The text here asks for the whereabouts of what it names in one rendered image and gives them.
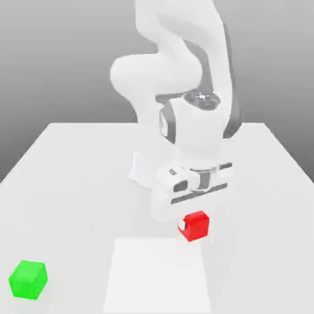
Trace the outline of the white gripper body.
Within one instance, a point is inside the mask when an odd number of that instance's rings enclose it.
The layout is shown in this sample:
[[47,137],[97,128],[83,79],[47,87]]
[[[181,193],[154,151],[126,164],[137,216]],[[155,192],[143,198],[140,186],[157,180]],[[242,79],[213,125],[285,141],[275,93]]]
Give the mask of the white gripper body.
[[173,192],[156,186],[151,192],[150,211],[153,218],[160,222],[180,219],[183,215],[196,212],[216,203],[224,195],[227,182],[214,184],[206,190],[185,189]]

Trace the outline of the small green cube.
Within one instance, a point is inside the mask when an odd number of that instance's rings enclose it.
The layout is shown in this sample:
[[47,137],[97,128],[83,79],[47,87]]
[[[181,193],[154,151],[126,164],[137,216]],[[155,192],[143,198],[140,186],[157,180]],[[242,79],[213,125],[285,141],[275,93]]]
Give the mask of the small green cube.
[[37,300],[48,282],[46,266],[38,261],[20,261],[9,277],[14,297]]

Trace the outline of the small red cube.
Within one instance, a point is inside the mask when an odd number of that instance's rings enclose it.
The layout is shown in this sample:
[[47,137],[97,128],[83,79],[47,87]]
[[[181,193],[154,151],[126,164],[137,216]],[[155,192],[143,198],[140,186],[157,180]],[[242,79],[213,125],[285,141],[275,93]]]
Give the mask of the small red cube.
[[185,222],[186,228],[180,232],[187,241],[192,242],[208,236],[210,218],[202,210],[187,214]]

